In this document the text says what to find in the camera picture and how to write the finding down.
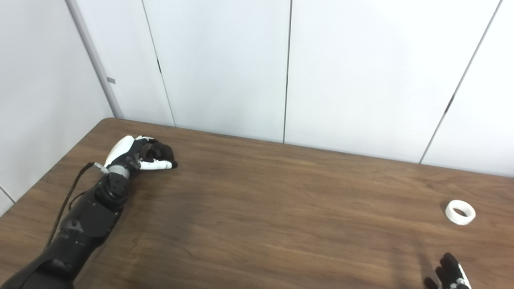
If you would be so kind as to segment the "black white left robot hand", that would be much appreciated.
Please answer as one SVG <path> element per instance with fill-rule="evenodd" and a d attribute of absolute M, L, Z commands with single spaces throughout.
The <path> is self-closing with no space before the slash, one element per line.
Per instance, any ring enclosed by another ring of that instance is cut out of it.
<path fill-rule="evenodd" d="M 151 137 L 128 135 L 114 145 L 104 166 L 128 179 L 138 171 L 175 169 L 178 163 L 170 146 Z"/>

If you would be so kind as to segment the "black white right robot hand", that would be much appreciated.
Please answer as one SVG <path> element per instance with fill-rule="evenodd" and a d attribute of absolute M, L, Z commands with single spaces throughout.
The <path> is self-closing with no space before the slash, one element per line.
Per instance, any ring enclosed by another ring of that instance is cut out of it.
<path fill-rule="evenodd" d="M 426 289 L 472 288 L 464 269 L 453 254 L 449 252 L 445 253 L 439 260 L 439 263 L 439 267 L 436 267 L 435 269 L 439 283 L 436 283 L 436 281 L 430 277 L 426 277 L 423 282 Z"/>

